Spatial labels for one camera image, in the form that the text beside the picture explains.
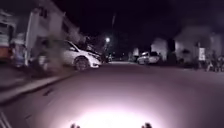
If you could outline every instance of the light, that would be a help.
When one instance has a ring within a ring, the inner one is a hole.
[[[105,40],[106,40],[106,42],[107,42],[107,43],[109,43],[109,42],[110,42],[110,38],[109,38],[109,37],[106,37],[106,39],[105,39]]]
[[[77,124],[81,128],[141,128],[146,121],[135,113],[101,111],[87,113]]]

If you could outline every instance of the car wheel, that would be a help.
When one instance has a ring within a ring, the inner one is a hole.
[[[90,67],[89,65],[89,61],[86,58],[79,58],[76,62],[75,62],[75,67],[78,71],[83,71],[86,70]]]

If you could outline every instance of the curb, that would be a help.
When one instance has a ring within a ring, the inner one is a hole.
[[[20,96],[30,93],[32,91],[36,91],[38,89],[44,88],[46,86],[50,86],[52,84],[55,84],[57,82],[63,81],[65,79],[68,79],[72,77],[76,72],[72,72],[63,76],[53,76],[49,78],[44,78],[41,80],[36,80],[31,83],[28,83],[24,86],[15,88],[13,90],[5,91],[0,94],[0,105],[1,104],[7,104],[11,101],[13,101],[16,98],[19,98]]]

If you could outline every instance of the person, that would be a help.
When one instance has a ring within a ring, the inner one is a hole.
[[[13,60],[16,67],[22,67],[25,64],[25,41],[24,34],[20,33],[12,40],[13,44]]]

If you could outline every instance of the window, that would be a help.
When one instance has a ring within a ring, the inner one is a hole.
[[[40,16],[43,17],[44,19],[48,18],[48,11],[44,7],[39,7],[40,10]]]
[[[65,22],[62,23],[62,29],[63,29],[66,33],[69,33],[69,27],[65,24]]]

